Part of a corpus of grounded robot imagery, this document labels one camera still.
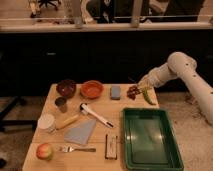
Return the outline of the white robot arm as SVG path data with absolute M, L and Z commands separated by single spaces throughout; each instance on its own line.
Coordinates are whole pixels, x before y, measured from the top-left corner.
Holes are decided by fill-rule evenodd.
M 213 87 L 196 72 L 197 62 L 183 52 L 173 52 L 167 62 L 151 69 L 142 77 L 138 85 L 161 87 L 168 81 L 181 79 L 191 95 L 196 99 L 207 122 L 213 126 Z

